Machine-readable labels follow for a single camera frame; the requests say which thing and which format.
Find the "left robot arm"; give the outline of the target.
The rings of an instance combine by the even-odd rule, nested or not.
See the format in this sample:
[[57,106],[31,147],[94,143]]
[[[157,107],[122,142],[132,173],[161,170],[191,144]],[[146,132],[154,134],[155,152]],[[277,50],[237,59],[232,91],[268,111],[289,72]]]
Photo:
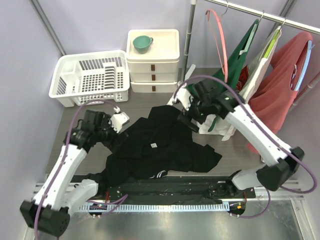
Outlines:
[[56,238],[61,237],[71,216],[90,198],[102,199],[107,192],[104,184],[84,179],[70,192],[67,188],[90,149],[102,143],[115,152],[128,135],[120,133],[130,118],[120,111],[109,115],[101,111],[86,110],[77,126],[66,133],[59,157],[41,189],[32,200],[24,200],[20,207],[28,227]]

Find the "black t shirt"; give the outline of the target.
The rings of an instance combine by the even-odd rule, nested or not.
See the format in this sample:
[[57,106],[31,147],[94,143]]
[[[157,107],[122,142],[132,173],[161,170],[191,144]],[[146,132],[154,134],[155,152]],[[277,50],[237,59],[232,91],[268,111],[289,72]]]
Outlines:
[[178,120],[180,111],[170,105],[152,107],[124,133],[128,138],[106,159],[102,179],[108,187],[127,178],[156,179],[168,171],[207,173],[222,158],[210,145],[193,141],[192,131]]

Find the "pink hanger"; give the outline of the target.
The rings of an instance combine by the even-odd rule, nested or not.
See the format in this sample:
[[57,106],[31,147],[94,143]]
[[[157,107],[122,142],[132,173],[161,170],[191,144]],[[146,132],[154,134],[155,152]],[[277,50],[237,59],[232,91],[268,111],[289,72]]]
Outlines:
[[[228,76],[229,76],[228,56],[227,56],[225,35],[224,35],[224,30],[223,30],[223,27],[222,27],[222,23],[221,23],[221,18],[211,8],[206,10],[205,15],[206,15],[206,19],[207,19],[208,25],[210,27],[211,33],[212,33],[212,35],[214,37],[214,40],[215,40],[218,59],[219,59],[219,62],[220,62],[220,65],[221,65],[221,70],[222,70],[222,73],[223,73],[223,76],[224,76],[224,82],[227,83],[228,82]],[[216,36],[216,34],[214,32],[214,28],[213,28],[212,22],[210,20],[211,15],[214,16],[214,18],[216,20],[216,23],[217,23],[219,36],[220,36],[221,48],[219,47],[217,36]]]

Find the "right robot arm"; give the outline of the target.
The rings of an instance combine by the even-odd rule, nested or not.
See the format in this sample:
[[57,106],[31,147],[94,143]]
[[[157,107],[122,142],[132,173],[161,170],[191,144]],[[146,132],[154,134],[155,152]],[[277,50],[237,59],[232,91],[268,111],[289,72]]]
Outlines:
[[264,165],[239,170],[230,176],[226,193],[233,198],[251,187],[265,187],[277,191],[295,174],[302,164],[305,152],[278,138],[251,110],[244,99],[223,81],[213,77],[212,85],[205,85],[198,94],[181,84],[173,93],[172,103],[181,103],[182,121],[193,131],[199,128],[191,120],[204,121],[217,115],[235,127],[264,159]]

